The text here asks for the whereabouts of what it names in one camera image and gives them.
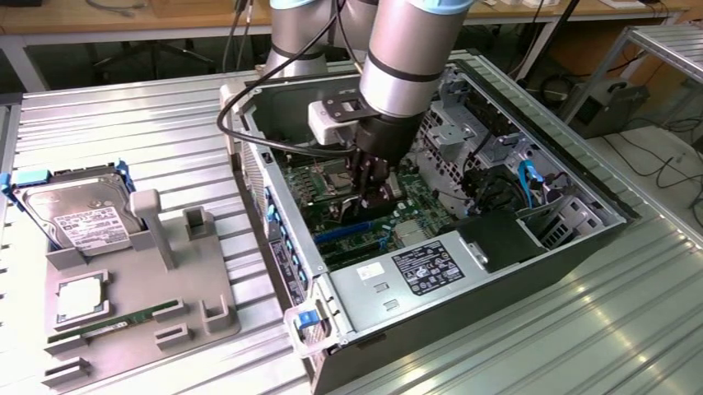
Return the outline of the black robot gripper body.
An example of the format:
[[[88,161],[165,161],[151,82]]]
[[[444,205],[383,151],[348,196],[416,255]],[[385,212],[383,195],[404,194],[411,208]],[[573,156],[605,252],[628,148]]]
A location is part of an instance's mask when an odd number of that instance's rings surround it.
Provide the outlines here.
[[[385,160],[389,166],[396,166],[409,152],[423,118],[424,114],[407,118],[388,115],[361,118],[357,122],[356,147],[365,154]]]

